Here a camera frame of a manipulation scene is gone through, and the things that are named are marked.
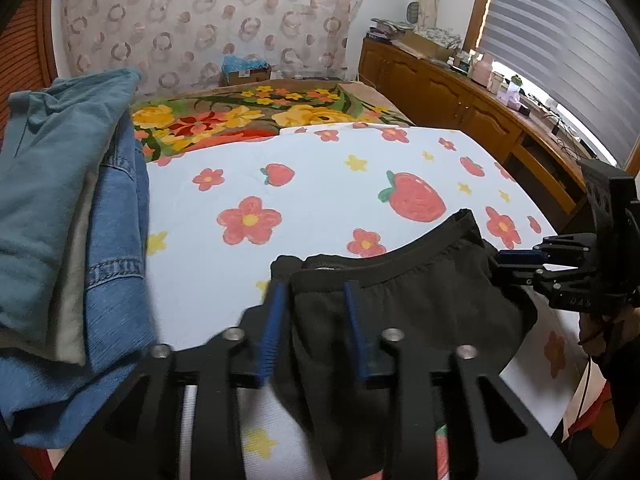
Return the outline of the person right hand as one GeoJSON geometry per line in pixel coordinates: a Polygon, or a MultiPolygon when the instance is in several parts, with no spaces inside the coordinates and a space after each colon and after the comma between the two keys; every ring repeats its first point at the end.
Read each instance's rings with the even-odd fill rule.
{"type": "Polygon", "coordinates": [[[617,316],[580,315],[579,345],[592,358],[620,348],[638,336],[638,308],[624,309],[617,316]]]}

